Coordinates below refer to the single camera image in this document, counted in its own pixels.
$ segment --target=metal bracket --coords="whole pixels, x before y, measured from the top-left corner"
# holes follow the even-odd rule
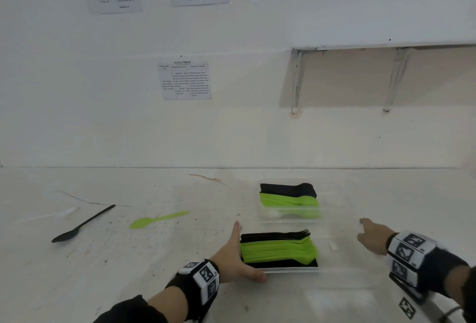
[[[297,114],[299,109],[299,93],[301,92],[302,78],[304,75],[304,62],[302,60],[302,55],[304,51],[292,49],[291,59],[293,66],[293,81],[292,81],[292,90],[293,90],[293,103],[291,106],[291,114]]]
[[[388,114],[390,107],[392,106],[400,83],[402,82],[403,75],[407,69],[408,60],[411,54],[415,51],[413,48],[398,48],[396,50],[395,60],[393,61],[392,74],[390,76],[390,85],[388,87],[387,98],[383,108],[383,113]]]

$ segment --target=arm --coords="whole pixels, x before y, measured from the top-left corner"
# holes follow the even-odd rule
[[[239,248],[239,222],[235,222],[228,242],[210,260],[216,264],[220,284],[232,282],[240,277],[264,283],[265,273],[241,261]],[[99,316],[94,323],[182,323],[188,315],[188,301],[183,291],[170,286],[147,302],[141,296],[116,304],[110,311]]]
[[[376,224],[368,218],[360,219],[364,226],[364,232],[357,236],[359,242],[372,253],[387,255],[387,242],[396,232],[383,224]],[[461,307],[464,306],[462,288],[469,278],[471,268],[460,265],[453,268],[444,280],[446,293],[455,300]]]

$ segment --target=black plastic spoon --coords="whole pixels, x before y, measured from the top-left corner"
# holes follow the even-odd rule
[[[107,212],[108,210],[114,208],[116,206],[116,204],[113,204],[111,206],[108,206],[106,209],[104,209],[102,212],[98,212],[95,216],[93,216],[92,218],[89,218],[87,219],[83,224],[80,224],[78,225],[76,228],[74,228],[73,230],[70,230],[66,233],[63,233],[61,235],[58,235],[56,238],[54,238],[51,242],[52,243],[57,243],[57,242],[64,242],[66,240],[69,240],[71,239],[72,237],[75,237],[76,235],[78,235],[78,232],[80,231],[80,227],[83,226],[84,224],[86,223],[89,223],[91,220],[93,220],[94,218],[100,216],[102,213],[104,212]]]

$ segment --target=black sleeve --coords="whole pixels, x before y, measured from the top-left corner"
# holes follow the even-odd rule
[[[147,304],[141,295],[117,303],[94,323],[168,323],[165,316]]]

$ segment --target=hand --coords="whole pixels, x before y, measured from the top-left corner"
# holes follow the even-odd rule
[[[372,253],[378,255],[387,254],[387,240],[395,232],[388,226],[376,224],[369,218],[360,219],[364,226],[364,232],[357,235],[357,240]]]
[[[228,283],[240,277],[264,283],[268,279],[265,272],[244,264],[240,259],[239,231],[239,222],[236,221],[229,241],[210,258],[213,263],[218,265],[220,283]]]

